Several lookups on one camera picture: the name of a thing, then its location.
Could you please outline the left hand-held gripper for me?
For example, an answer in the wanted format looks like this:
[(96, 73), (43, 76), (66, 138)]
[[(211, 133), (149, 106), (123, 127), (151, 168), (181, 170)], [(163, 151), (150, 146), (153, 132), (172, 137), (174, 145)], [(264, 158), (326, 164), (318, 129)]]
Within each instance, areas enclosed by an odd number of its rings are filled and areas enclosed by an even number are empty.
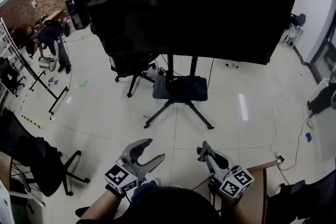
[(151, 138), (145, 138), (129, 144), (123, 151), (122, 156), (105, 173), (107, 184), (120, 194), (140, 186), (145, 181), (145, 175), (155, 170), (165, 159), (161, 154), (145, 164), (139, 164), (139, 157), (152, 143)]

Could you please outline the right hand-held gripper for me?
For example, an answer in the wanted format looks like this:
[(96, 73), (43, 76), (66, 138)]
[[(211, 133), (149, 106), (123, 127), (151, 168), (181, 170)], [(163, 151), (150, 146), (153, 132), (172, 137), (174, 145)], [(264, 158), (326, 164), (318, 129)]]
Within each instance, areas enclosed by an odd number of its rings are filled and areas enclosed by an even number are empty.
[(214, 196), (223, 193), (228, 197), (239, 197), (254, 182), (254, 177), (247, 169), (240, 165), (235, 166), (228, 155), (214, 151), (206, 141), (202, 142), (202, 162), (207, 164), (211, 173), (215, 173), (216, 168), (230, 168), (214, 175), (214, 181), (209, 184), (210, 192)]

